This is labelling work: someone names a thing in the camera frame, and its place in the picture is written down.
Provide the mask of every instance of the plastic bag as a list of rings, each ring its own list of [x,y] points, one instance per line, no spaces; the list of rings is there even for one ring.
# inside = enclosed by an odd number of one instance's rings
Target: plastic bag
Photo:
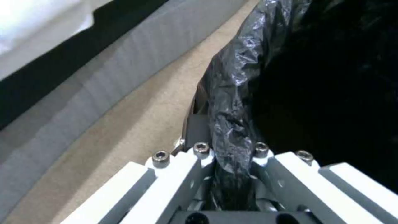
[[[397,9],[393,0],[260,1],[195,96],[210,120],[217,209],[252,209],[257,141],[346,161],[396,191]]]

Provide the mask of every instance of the white fabric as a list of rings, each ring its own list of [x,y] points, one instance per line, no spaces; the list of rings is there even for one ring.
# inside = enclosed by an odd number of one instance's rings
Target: white fabric
[[[0,0],[0,80],[93,24],[111,0]]]

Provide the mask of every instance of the beige carpet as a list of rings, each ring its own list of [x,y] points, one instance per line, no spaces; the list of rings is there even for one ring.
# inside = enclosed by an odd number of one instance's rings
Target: beige carpet
[[[171,151],[197,82],[258,0],[122,99],[88,129],[21,200],[5,223],[59,223],[128,161]]]

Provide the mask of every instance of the hole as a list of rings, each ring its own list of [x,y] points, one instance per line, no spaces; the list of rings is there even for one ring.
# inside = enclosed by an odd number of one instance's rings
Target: hole
[[[268,149],[268,146],[267,146],[267,144],[265,144],[263,142],[257,142],[256,143],[256,148],[264,150],[264,149]]]
[[[209,224],[209,219],[206,215],[195,212],[185,219],[185,224]]]
[[[311,153],[304,150],[297,151],[296,155],[304,161],[312,161],[314,159],[314,156]]]
[[[155,156],[156,156],[157,158],[159,158],[159,159],[163,159],[164,157],[166,157],[166,153],[163,152],[163,151],[159,151],[159,152],[156,153]]]
[[[197,147],[198,149],[205,149],[205,148],[206,148],[206,145],[205,145],[204,143],[198,143],[198,144],[196,145],[196,147]]]
[[[300,224],[297,219],[295,219],[290,214],[280,214],[276,217],[277,224]]]

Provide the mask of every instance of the gray fabric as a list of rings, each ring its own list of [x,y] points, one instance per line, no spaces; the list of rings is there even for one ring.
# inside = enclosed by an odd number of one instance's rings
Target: gray fabric
[[[3,129],[0,221],[90,125],[245,2],[169,0]]]

